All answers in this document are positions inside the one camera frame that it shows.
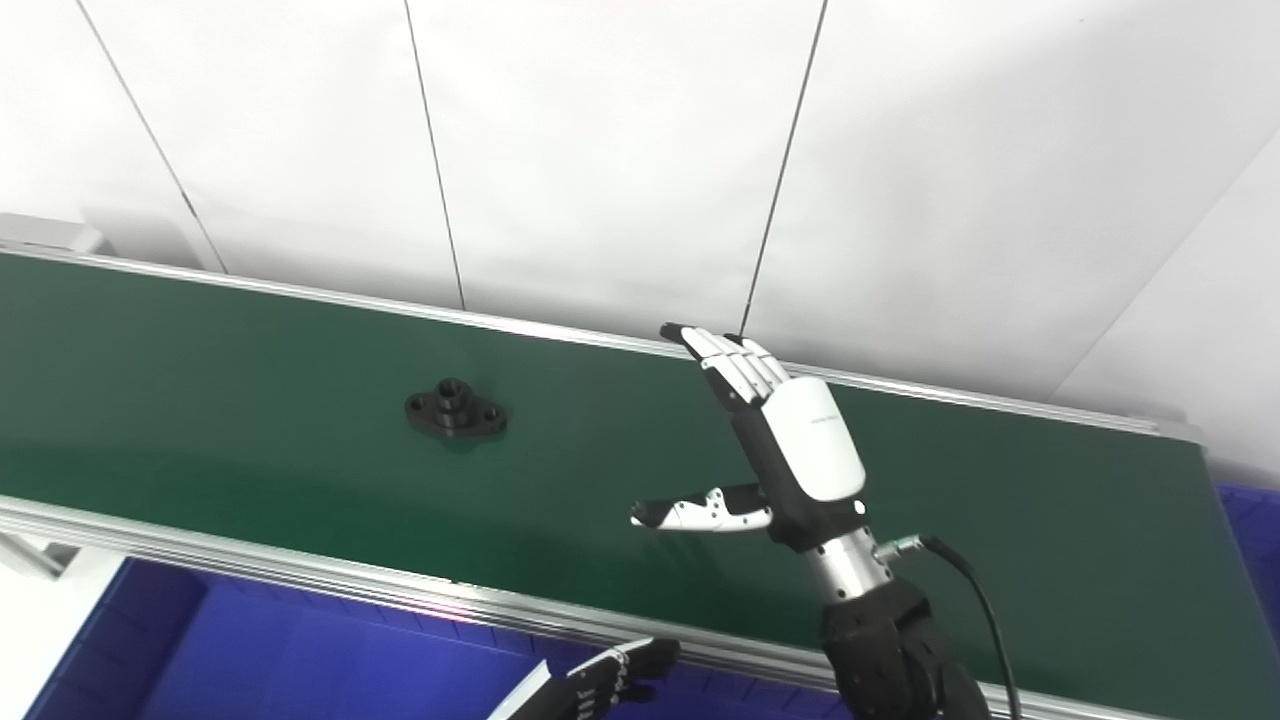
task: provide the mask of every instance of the robotic hand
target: robotic hand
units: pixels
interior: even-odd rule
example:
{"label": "robotic hand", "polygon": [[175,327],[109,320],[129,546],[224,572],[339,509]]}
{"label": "robotic hand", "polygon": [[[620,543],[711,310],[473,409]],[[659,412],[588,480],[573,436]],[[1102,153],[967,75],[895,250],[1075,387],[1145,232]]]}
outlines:
{"label": "robotic hand", "polygon": [[653,700],[654,688],[635,682],[667,676],[678,655],[678,642],[645,638],[611,647],[563,678],[553,678],[544,660],[489,720],[599,720],[618,702]]}
{"label": "robotic hand", "polygon": [[978,684],[947,648],[928,600],[887,562],[918,537],[877,546],[859,493],[865,483],[849,428],[818,378],[792,378],[763,347],[668,323],[662,337],[700,363],[758,484],[637,502],[631,523],[659,530],[764,528],[804,555],[822,592],[822,648],[840,697],[868,720],[987,720]]}

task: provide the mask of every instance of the black fingertip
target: black fingertip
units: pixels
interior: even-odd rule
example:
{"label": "black fingertip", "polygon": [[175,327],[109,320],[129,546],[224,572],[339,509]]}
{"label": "black fingertip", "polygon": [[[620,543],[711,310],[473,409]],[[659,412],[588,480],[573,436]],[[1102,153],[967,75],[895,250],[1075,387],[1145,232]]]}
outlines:
{"label": "black fingertip", "polygon": [[681,323],[663,323],[662,328],[658,331],[658,334],[660,334],[666,340],[669,340],[671,342],[678,342],[678,343],[684,345],[685,343],[685,338],[684,338],[684,336],[681,334],[680,331],[682,331],[682,329],[685,329],[689,325],[685,325],[685,324],[681,324]]}
{"label": "black fingertip", "polygon": [[667,519],[667,514],[671,512],[672,505],[675,505],[675,502],[671,500],[636,502],[631,506],[631,516],[646,528],[658,528],[662,525],[662,521]]}
{"label": "black fingertip", "polygon": [[635,651],[628,664],[631,675],[645,679],[666,678],[680,657],[680,641],[654,638],[648,646]]}

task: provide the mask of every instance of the cable connector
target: cable connector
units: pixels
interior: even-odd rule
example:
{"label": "cable connector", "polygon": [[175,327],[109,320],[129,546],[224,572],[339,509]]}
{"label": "cable connector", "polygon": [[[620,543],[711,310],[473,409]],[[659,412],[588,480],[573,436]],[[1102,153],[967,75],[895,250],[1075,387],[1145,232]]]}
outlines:
{"label": "cable connector", "polygon": [[878,562],[888,565],[904,555],[911,555],[920,552],[922,550],[925,550],[925,547],[920,536],[906,536],[904,538],[897,538],[896,541],[888,541],[876,546],[872,555]]}

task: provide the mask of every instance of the white wall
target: white wall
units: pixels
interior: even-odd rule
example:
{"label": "white wall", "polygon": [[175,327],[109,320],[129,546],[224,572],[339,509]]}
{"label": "white wall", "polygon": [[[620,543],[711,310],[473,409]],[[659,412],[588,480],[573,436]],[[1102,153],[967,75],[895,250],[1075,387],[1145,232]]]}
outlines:
{"label": "white wall", "polygon": [[1202,427],[1222,479],[1280,488],[1280,137],[1053,393]]}
{"label": "white wall", "polygon": [[1280,5],[829,0],[758,278],[819,0],[84,5],[123,86],[0,0],[0,210],[630,334],[750,297],[783,356],[1181,414],[1280,488]]}

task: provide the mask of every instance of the panel seam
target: panel seam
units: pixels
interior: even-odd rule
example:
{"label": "panel seam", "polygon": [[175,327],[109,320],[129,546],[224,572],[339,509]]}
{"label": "panel seam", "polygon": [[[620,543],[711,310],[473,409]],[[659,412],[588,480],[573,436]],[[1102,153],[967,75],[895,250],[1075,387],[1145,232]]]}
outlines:
{"label": "panel seam", "polygon": [[128,97],[129,105],[133,106],[133,111],[142,123],[142,129],[145,129],[147,137],[151,138],[151,145],[156,149],[156,154],[160,155],[160,161],[164,163],[165,170],[169,172],[169,178],[173,179],[173,184],[178,188],[178,195],[182,196],[182,201],[187,206],[187,211],[191,213],[192,219],[196,220],[196,227],[200,228],[200,234],[205,238],[205,245],[207,245],[210,252],[212,252],[214,261],[218,263],[218,269],[223,274],[229,274],[227,272],[227,263],[223,261],[221,252],[219,252],[218,246],[214,245],[214,238],[209,236],[209,229],[205,228],[205,222],[201,220],[200,214],[196,213],[196,205],[191,201],[191,196],[187,195],[187,188],[183,187],[182,181],[178,179],[178,173],[174,170],[173,163],[169,161],[169,155],[166,155],[164,147],[160,146],[160,140],[156,137],[155,131],[151,129],[151,123],[148,123],[146,115],[142,114],[142,106],[138,105],[137,97],[134,97],[133,91],[129,90],[129,83],[124,81],[124,74],[120,72],[120,67],[115,64],[115,58],[113,58],[111,51],[106,49],[106,41],[102,40],[102,33],[99,32],[97,24],[93,23],[93,18],[88,14],[88,8],[84,6],[83,0],[76,0],[76,5],[79,8],[81,14],[84,15],[84,22],[88,23],[88,28],[93,33],[97,46],[102,49],[102,55],[106,56],[106,63],[111,67],[111,73],[115,74],[115,79],[120,83],[124,96]]}
{"label": "panel seam", "polygon": [[413,69],[417,72],[417,90],[422,97],[422,117],[426,119],[426,138],[431,143],[431,163],[435,165],[435,186],[440,191],[440,211],[444,214],[444,234],[449,240],[449,258],[453,260],[453,278],[458,284],[458,305],[467,309],[467,299],[462,292],[462,268],[458,265],[458,247],[453,242],[453,223],[449,220],[449,204],[444,199],[444,176],[440,173],[440,152],[435,147],[435,131],[431,127],[431,109],[426,102],[426,82],[422,79],[422,60],[417,53],[417,33],[413,31],[413,14],[408,0],[404,1],[404,22],[408,24],[408,41],[413,47]]}
{"label": "panel seam", "polygon": [[769,231],[773,228],[773,214],[778,209],[778,196],[782,193],[782,178],[787,172],[787,160],[791,159],[791,145],[795,141],[796,126],[800,124],[800,109],[804,106],[804,95],[809,88],[809,74],[813,72],[813,59],[818,54],[818,40],[822,37],[822,22],[827,17],[827,3],[828,0],[822,0],[822,6],[818,9],[818,22],[813,28],[813,42],[809,45],[809,59],[804,65],[804,77],[800,78],[800,94],[796,97],[795,113],[791,115],[791,127],[787,129],[787,142],[782,149],[782,164],[778,168],[778,179],[773,184],[773,197],[769,200],[769,213],[764,218],[764,234],[760,237],[760,250],[755,256],[755,269],[751,272],[751,286],[746,291],[746,305],[742,307],[742,322],[737,328],[739,334],[746,333],[746,319],[751,314],[751,301],[755,299],[755,284],[760,279],[760,266],[764,264],[764,247],[769,242]]}
{"label": "panel seam", "polygon": [[1142,293],[1147,291],[1151,283],[1153,283],[1156,278],[1160,277],[1160,273],[1162,273],[1165,268],[1169,265],[1169,263],[1172,261],[1174,256],[1178,255],[1178,251],[1187,246],[1187,242],[1190,241],[1190,238],[1196,234],[1196,231],[1198,231],[1201,225],[1204,224],[1204,220],[1207,220],[1208,217],[1213,214],[1213,210],[1217,210],[1217,206],[1222,204],[1222,199],[1225,199],[1226,195],[1231,192],[1231,188],[1234,188],[1235,184],[1240,182],[1240,178],[1244,177],[1244,173],[1249,172],[1249,168],[1252,168],[1253,163],[1257,161],[1258,155],[1261,155],[1262,151],[1268,145],[1275,142],[1277,138],[1280,138],[1280,127],[1277,127],[1275,131],[1271,132],[1271,135],[1267,136],[1267,140],[1258,147],[1258,151],[1253,154],[1253,158],[1249,159],[1249,161],[1245,163],[1243,168],[1240,168],[1240,172],[1236,173],[1234,178],[1231,178],[1231,182],[1226,183],[1226,186],[1222,188],[1222,192],[1220,192],[1217,199],[1213,200],[1213,202],[1208,206],[1207,210],[1204,210],[1204,214],[1201,215],[1198,220],[1196,220],[1196,224],[1192,225],[1192,229],[1188,231],[1187,234],[1184,234],[1183,238],[1179,240],[1176,245],[1174,245],[1174,247],[1165,255],[1164,260],[1160,261],[1160,265],[1157,265],[1156,269],[1151,273],[1151,275],[1147,277],[1146,282],[1142,283],[1142,287],[1139,287],[1137,292],[1134,292],[1133,296],[1129,299],[1129,301],[1125,302],[1124,307],[1121,307],[1120,311],[1116,313],[1114,318],[1111,318],[1111,322],[1107,323],[1107,327],[1103,328],[1102,332],[1100,332],[1098,336],[1093,338],[1093,342],[1089,343],[1089,347],[1087,347],[1084,352],[1080,354],[1080,356],[1071,365],[1071,369],[1069,369],[1066,374],[1062,375],[1062,379],[1059,380],[1057,386],[1053,387],[1052,392],[1044,396],[1044,402],[1051,401],[1053,397],[1057,396],[1059,392],[1061,392],[1061,389],[1066,386],[1068,380],[1071,379],[1071,375],[1074,375],[1075,372],[1080,369],[1080,365],[1083,365],[1084,361],[1089,359],[1089,355],[1093,355],[1093,351],[1097,350],[1098,345],[1101,345],[1102,341],[1107,337],[1107,334],[1110,334],[1111,331],[1120,323],[1120,320],[1124,319],[1124,316],[1129,313],[1129,310],[1134,306],[1134,304],[1138,302],[1138,299],[1142,297]]}

